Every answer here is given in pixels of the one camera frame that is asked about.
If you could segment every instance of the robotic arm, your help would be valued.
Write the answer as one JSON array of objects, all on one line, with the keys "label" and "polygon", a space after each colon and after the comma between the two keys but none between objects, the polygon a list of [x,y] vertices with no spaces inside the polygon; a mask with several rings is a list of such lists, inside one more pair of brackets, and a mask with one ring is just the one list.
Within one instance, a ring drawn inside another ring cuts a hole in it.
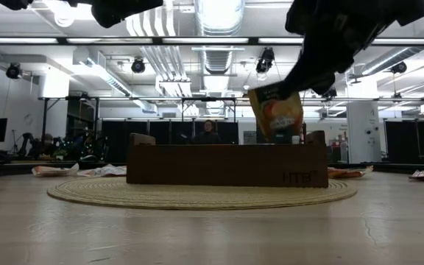
[{"label": "robotic arm", "polygon": [[[109,28],[126,17],[163,5],[163,0],[60,0],[72,7],[91,4],[97,22]],[[33,0],[0,0],[11,10],[26,9]],[[304,36],[300,56],[280,84],[282,98],[309,88],[324,94],[344,73],[354,56],[395,21],[405,26],[424,17],[424,0],[294,0],[285,28]]]}]

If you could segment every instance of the gray floor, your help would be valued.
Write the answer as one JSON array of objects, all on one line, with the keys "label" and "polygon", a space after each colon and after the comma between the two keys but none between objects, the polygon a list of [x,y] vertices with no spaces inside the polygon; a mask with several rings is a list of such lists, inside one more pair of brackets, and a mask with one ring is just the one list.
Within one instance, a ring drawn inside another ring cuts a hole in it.
[{"label": "gray floor", "polygon": [[69,178],[0,177],[0,264],[424,264],[424,183],[373,173],[321,205],[151,211],[52,199]]}]

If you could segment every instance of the air duct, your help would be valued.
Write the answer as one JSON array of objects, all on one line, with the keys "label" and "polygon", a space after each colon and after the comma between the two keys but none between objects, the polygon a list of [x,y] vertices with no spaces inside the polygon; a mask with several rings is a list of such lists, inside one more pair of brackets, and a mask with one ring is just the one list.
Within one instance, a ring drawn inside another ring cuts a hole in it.
[{"label": "air duct", "polygon": [[382,55],[381,57],[366,64],[362,68],[362,74],[369,76],[377,74],[380,71],[388,69],[404,60],[424,51],[424,47],[409,47],[409,48],[396,48],[390,52]]},{"label": "air duct", "polygon": [[[201,36],[228,37],[239,33],[243,21],[244,0],[194,0],[194,6],[197,28]],[[226,74],[230,70],[232,56],[232,51],[206,49],[201,52],[204,72],[216,75],[203,77],[202,83],[206,90],[223,92],[227,89],[230,78],[217,75]]]}]

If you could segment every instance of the ceiling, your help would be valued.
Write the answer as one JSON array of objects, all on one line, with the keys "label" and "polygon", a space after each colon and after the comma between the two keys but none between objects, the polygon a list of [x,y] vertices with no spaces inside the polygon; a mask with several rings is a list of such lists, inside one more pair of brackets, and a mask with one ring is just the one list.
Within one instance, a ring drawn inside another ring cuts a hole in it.
[{"label": "ceiling", "polygon": [[[240,30],[243,36],[289,36],[284,29],[286,13],[290,1],[279,0],[246,0],[244,18]],[[174,1],[174,29],[178,35],[197,35],[194,16],[194,1]],[[29,10],[11,11],[0,5],[0,35],[23,36],[129,36],[125,22],[110,29],[104,29],[94,20],[76,20],[71,26],[61,27],[54,22],[54,13],[42,2],[35,2]],[[391,25],[381,36],[384,37],[424,37],[424,18],[399,27]],[[71,90],[88,91],[91,95],[109,96],[111,88],[101,78],[81,71],[79,66],[73,66],[72,54],[76,47],[59,46],[0,46],[3,54],[42,54],[73,72],[77,78],[71,82]],[[234,52],[233,67],[229,82],[229,90],[244,91],[244,85],[251,88],[277,82],[284,78],[297,60],[299,47],[274,47],[275,64],[269,70],[268,77],[259,81],[254,71],[257,57],[261,54],[262,46],[238,47],[242,51]],[[157,96],[154,88],[156,73],[146,65],[142,74],[134,74],[130,64],[134,57],[142,56],[137,46],[90,46],[92,53],[101,52],[107,57],[107,68],[115,73],[122,81],[142,96]],[[364,65],[390,52],[390,47],[369,47],[356,56],[355,65]],[[202,71],[200,68],[199,52],[191,50],[191,46],[181,46],[180,54],[184,66],[191,79],[192,91],[202,87]],[[402,76],[380,73],[374,78],[378,82],[380,96],[390,96],[394,91],[424,83],[424,51],[405,60],[408,71]],[[347,83],[345,76],[337,77],[336,88],[339,95],[346,94]],[[424,89],[410,96],[424,96]]]}]

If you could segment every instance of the cardboard box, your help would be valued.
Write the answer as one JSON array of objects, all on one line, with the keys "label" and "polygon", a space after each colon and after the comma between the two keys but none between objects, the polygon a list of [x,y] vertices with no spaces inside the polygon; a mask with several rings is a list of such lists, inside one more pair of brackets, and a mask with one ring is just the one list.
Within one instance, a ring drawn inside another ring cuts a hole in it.
[{"label": "cardboard box", "polygon": [[324,146],[314,144],[154,145],[134,135],[127,182],[327,188],[327,155]]}]

